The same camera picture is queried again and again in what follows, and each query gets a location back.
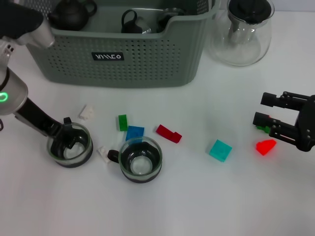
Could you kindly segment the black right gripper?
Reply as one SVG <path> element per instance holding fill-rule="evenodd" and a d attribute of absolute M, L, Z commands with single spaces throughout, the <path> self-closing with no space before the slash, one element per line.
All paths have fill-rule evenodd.
<path fill-rule="evenodd" d="M 269 136 L 296 145 L 304 152 L 308 152 L 315 145 L 315 96 L 309 98 L 306 95 L 284 91 L 280 97 L 264 92 L 261 105 L 280 107 L 299 111 L 296 127 L 267 114 L 256 112 L 253 125 L 269 127 Z"/>

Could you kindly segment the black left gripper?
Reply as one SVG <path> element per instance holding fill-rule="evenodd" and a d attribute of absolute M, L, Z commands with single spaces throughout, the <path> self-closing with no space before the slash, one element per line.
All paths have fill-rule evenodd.
<path fill-rule="evenodd" d="M 48 137 L 48 150 L 51 155 L 64 155 L 65 148 L 72 149 L 76 143 L 82 144 L 79 129 L 63 125 L 51 118 L 29 98 L 14 116 L 20 122 Z"/>

